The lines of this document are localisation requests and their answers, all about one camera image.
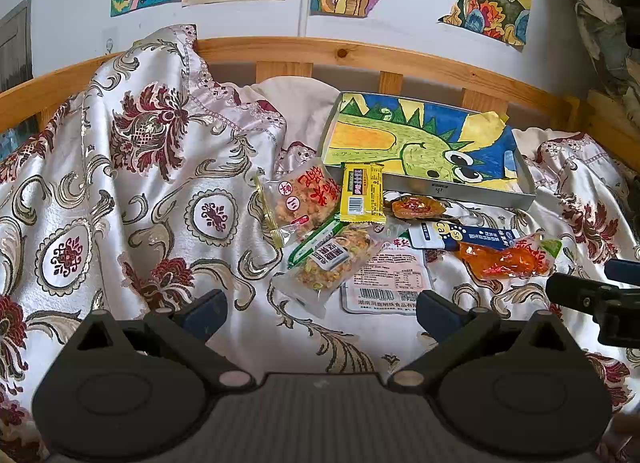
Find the floral satin bed cover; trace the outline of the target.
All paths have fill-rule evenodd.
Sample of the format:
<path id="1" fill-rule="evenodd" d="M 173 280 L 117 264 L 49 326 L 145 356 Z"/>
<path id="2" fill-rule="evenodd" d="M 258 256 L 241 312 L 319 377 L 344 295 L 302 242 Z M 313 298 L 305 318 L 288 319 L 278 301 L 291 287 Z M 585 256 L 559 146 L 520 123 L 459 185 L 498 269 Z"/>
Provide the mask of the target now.
<path id="1" fill-rule="evenodd" d="M 99 309 L 140 319 L 222 290 L 229 316 L 212 348 L 258 377 L 387 377 L 432 348 L 412 316 L 352 315 L 332 296 L 316 318 L 273 288 L 288 254 L 253 177 L 314 150 L 283 151 L 283 116 L 215 82 L 195 38 L 164 28 L 106 62 L 1 164 L 3 461 L 47 460 L 34 394 Z"/>

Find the brown orange snack packet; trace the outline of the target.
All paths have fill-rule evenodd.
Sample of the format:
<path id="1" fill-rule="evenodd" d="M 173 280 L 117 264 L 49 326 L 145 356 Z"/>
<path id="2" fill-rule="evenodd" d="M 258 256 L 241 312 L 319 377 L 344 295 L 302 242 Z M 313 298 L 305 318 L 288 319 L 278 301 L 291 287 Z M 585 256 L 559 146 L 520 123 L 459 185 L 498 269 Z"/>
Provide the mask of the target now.
<path id="1" fill-rule="evenodd" d="M 398 219 L 431 219 L 445 214 L 445 206 L 433 197 L 405 195 L 392 202 L 392 213 Z"/>

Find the mixed nuts clear bag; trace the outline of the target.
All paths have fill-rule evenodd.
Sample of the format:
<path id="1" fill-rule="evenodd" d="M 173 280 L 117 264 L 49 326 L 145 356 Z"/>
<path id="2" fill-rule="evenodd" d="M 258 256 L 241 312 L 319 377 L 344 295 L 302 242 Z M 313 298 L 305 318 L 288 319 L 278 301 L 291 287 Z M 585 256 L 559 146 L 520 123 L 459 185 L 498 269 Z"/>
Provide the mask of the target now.
<path id="1" fill-rule="evenodd" d="M 385 224 L 345 224 L 285 275 L 277 275 L 272 286 L 307 313 L 323 318 L 333 293 L 407 229 L 407 223 L 392 218 Z"/>

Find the grey wall panel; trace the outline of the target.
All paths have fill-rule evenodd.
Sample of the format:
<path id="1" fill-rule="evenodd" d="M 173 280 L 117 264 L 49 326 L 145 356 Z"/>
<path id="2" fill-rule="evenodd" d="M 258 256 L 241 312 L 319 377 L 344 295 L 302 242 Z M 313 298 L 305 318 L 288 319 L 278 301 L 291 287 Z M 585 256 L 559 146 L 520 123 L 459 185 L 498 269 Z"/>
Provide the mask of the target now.
<path id="1" fill-rule="evenodd" d="M 6 91 L 32 79 L 32 0 L 23 0 L 2 19 L 0 25 L 0 80 Z"/>

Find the clear rice cracker bag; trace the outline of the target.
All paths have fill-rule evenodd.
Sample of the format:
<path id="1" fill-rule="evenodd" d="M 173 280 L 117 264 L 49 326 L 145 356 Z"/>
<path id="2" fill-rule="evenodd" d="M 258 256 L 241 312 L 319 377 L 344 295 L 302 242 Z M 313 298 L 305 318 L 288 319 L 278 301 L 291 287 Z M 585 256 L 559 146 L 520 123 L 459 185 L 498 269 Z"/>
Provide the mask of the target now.
<path id="1" fill-rule="evenodd" d="M 277 180 L 258 177 L 257 189 L 264 203 L 273 245 L 279 249 L 302 241 L 335 212 L 341 188 L 315 157 Z"/>

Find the wooden bed frame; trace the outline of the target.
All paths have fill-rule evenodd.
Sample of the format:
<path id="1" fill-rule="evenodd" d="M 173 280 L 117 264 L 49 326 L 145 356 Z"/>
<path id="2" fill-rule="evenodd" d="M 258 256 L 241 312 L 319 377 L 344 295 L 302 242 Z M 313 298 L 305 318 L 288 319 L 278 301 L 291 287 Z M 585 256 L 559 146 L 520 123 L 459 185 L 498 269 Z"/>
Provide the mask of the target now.
<path id="1" fill-rule="evenodd" d="M 277 76 L 310 77 L 316 65 L 359 68 L 378 75 L 376 90 L 401 92 L 405 77 L 462 90 L 461 105 L 475 111 L 505 110 L 515 104 L 548 117 L 556 130 L 583 131 L 639 168 L 639 131 L 619 118 L 622 109 L 598 92 L 586 101 L 560 97 L 477 66 L 398 48 L 308 37 L 225 37 L 200 39 L 196 52 L 208 63 L 253 63 L 257 82 Z"/>

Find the blue white stick packet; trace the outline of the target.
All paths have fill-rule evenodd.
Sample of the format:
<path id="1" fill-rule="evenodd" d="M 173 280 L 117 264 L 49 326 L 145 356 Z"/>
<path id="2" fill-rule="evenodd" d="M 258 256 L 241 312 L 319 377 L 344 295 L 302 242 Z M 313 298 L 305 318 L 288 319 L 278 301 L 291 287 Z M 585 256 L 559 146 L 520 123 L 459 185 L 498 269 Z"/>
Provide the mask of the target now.
<path id="1" fill-rule="evenodd" d="M 449 221 L 421 221 L 412 224 L 409 239 L 414 249 L 443 249 L 454 252 L 461 243 L 502 251 L 521 238 L 518 231 L 465 226 Z"/>

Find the white pillow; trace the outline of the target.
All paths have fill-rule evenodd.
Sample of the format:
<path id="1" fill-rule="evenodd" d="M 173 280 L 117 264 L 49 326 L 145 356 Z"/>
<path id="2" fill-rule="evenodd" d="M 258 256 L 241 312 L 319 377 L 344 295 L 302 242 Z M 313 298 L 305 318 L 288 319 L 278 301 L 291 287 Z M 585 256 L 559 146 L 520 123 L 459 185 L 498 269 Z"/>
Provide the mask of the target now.
<path id="1" fill-rule="evenodd" d="M 284 118 L 281 149 L 294 143 L 318 151 L 324 128 L 340 92 L 318 79 L 278 76 L 240 89 L 243 101 L 267 100 Z"/>

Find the white kelp snack pouch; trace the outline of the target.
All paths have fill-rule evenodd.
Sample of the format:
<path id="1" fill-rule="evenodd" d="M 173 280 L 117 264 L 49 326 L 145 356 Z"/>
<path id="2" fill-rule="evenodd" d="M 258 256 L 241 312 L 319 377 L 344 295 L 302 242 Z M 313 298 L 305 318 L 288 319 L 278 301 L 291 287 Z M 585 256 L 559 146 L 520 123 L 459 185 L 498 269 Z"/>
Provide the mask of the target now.
<path id="1" fill-rule="evenodd" d="M 414 316 L 418 296 L 432 288 L 422 252 L 401 235 L 341 286 L 341 304 L 352 315 Z"/>

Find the orange spicy tofu packet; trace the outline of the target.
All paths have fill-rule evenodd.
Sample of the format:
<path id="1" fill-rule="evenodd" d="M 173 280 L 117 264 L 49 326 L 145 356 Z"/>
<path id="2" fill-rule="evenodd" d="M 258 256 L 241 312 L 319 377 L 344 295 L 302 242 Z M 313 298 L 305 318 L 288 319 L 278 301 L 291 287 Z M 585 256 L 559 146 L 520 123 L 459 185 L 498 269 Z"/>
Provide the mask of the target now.
<path id="1" fill-rule="evenodd" d="M 457 256 L 477 279 L 529 279 L 548 275 L 562 249 L 562 242 L 544 232 L 514 240 L 505 249 L 460 243 Z"/>

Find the yellow snack bar packet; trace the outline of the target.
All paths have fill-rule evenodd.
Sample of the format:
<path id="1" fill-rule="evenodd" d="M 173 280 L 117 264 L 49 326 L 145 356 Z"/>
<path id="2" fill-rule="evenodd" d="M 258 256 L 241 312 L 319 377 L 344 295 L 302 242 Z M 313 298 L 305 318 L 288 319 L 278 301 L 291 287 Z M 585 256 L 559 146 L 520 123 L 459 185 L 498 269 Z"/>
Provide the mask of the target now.
<path id="1" fill-rule="evenodd" d="M 347 223 L 386 223 L 383 169 L 375 163 L 344 165 L 340 219 Z"/>

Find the floral curtain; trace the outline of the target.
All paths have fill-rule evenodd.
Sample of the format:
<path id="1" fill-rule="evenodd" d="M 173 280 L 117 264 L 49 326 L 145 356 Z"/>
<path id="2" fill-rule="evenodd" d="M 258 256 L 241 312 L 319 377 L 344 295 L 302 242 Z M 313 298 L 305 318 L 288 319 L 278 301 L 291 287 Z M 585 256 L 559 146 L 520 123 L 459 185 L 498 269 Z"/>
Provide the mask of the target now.
<path id="1" fill-rule="evenodd" d="M 570 0 L 606 93 L 639 123 L 639 0 Z"/>

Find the green sausage stick packet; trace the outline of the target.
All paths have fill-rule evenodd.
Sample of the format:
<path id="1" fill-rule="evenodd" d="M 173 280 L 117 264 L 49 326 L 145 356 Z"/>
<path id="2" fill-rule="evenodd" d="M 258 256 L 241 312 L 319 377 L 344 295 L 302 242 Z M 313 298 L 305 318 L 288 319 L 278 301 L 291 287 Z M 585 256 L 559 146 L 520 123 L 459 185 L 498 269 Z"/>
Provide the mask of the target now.
<path id="1" fill-rule="evenodd" d="M 318 247 L 333 239 L 338 232 L 345 227 L 340 215 L 332 215 L 326 222 L 314 230 L 306 239 L 300 242 L 288 256 L 288 269 L 292 269 L 302 263 L 310 254 L 314 253 Z"/>

